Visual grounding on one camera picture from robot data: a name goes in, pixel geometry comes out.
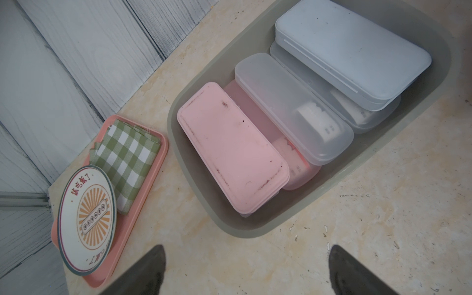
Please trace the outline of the translucent pink pencil case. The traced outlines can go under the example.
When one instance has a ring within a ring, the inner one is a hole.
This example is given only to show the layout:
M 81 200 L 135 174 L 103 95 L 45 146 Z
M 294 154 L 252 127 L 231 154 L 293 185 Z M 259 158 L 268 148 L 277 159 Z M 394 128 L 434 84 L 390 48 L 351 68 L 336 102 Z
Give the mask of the translucent pink pencil case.
M 310 181 L 321 169 L 320 166 L 309 163 L 278 127 L 264 114 L 254 101 L 232 80 L 224 91 L 236 102 L 245 115 L 267 138 L 272 146 L 286 160 L 290 169 L 290 179 L 283 187 L 292 191 Z

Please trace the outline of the left aluminium frame post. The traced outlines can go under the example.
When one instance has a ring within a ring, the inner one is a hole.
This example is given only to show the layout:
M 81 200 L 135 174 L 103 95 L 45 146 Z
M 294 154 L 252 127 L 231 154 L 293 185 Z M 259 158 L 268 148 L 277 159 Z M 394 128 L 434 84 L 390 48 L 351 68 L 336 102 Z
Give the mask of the left aluminium frame post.
M 1 192 L 1 208 L 47 208 L 47 194 Z

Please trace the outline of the pink plastic tray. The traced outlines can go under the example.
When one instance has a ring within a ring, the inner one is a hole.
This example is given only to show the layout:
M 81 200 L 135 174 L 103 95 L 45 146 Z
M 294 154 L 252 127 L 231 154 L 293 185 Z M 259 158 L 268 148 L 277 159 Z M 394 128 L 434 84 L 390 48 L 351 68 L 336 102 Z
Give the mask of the pink plastic tray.
M 168 140 L 163 135 L 163 133 L 150 129 L 148 127 L 145 127 L 144 125 L 138 124 L 130 119 L 126 119 L 118 115 L 112 115 L 111 117 L 107 118 L 107 120 L 105 120 L 105 123 L 103 124 L 97 136 L 96 142 L 102 141 L 104 134 L 106 133 L 106 129 L 110 125 L 112 125 L 116 119 L 129 123 L 132 126 L 135 126 L 135 125 L 139 126 L 145 129 L 150 134 L 159 137 L 161 139 L 161 148 L 129 213 L 127 215 L 122 215 L 117 212 L 118 216 L 117 216 L 115 235 L 113 238 L 113 242 L 111 244 L 111 249 L 108 255 L 106 256 L 103 264 L 92 274 L 83 276 L 83 279 L 92 288 L 98 288 L 104 285 L 106 281 L 111 278 L 114 272 L 114 269 L 116 268 L 116 265 L 118 264 L 121 254 L 125 248 L 125 245 L 129 239 L 129 236 L 133 230 L 136 220 L 138 219 L 141 209 L 143 205 L 145 204 L 147 196 L 152 188 L 152 185 L 154 184 L 154 181 L 161 169 L 163 161 L 167 155 L 168 146 L 169 146 Z M 82 167 L 86 165 L 91 165 L 89 163 L 89 158 L 85 159 Z M 52 239 L 53 244 L 59 249 L 58 238 L 57 238 L 57 218 L 54 221 L 53 226 L 52 226 L 51 239 Z

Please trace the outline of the clear pencil case with label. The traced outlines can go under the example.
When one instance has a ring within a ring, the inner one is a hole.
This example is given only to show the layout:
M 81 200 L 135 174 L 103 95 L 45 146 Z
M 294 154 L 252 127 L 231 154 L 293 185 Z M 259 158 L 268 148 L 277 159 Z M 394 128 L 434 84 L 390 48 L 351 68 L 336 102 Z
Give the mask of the clear pencil case with label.
M 270 55 L 258 53 L 240 61 L 235 77 L 310 163 L 326 165 L 353 142 L 352 128 Z

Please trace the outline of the opaque pink pencil case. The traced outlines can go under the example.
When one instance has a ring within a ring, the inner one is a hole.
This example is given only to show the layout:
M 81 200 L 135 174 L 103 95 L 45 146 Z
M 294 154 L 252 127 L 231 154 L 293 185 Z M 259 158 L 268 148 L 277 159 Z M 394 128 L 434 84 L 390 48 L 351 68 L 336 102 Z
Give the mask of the opaque pink pencil case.
M 177 121 L 239 214 L 253 214 L 289 181 L 286 160 L 216 82 L 183 104 Z

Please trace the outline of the round orange patterned plate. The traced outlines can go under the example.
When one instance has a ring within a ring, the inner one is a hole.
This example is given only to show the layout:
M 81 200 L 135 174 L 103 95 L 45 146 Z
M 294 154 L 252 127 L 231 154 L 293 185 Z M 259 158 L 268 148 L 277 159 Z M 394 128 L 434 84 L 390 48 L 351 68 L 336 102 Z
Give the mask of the round orange patterned plate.
M 57 216 L 59 250 L 74 274 L 95 272 L 108 255 L 116 231 L 114 188 L 97 166 L 78 169 L 65 186 Z

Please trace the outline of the light blue pencil case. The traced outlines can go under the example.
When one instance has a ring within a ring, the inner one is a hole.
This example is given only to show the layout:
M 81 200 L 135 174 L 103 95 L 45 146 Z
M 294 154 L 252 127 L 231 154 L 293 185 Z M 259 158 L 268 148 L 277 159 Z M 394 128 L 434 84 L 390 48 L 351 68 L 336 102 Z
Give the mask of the light blue pencil case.
M 369 111 L 381 111 L 432 63 L 431 55 L 332 1 L 300 1 L 275 22 L 276 43 Z

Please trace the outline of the green checked cloth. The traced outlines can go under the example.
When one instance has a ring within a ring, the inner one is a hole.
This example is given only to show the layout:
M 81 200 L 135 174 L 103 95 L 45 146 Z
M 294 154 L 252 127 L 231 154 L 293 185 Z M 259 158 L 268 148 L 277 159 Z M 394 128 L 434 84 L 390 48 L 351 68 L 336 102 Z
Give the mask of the green checked cloth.
M 113 185 L 118 213 L 129 213 L 160 148 L 159 137 L 116 119 L 90 149 L 89 163 L 101 168 Z

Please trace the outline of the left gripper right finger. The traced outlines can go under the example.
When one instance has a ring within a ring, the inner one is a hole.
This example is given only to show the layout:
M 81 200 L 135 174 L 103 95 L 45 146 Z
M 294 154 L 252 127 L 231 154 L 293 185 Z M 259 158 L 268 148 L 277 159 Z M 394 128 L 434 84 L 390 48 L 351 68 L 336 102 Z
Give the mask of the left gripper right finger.
M 339 245 L 331 248 L 328 266 L 331 287 L 336 295 L 398 294 Z

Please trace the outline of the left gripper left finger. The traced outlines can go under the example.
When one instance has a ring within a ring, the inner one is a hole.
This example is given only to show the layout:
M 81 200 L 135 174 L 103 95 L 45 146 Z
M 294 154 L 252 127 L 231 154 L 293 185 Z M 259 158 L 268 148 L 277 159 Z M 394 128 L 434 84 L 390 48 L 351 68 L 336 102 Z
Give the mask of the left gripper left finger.
M 151 248 L 101 295 L 158 295 L 164 281 L 167 259 L 163 245 Z

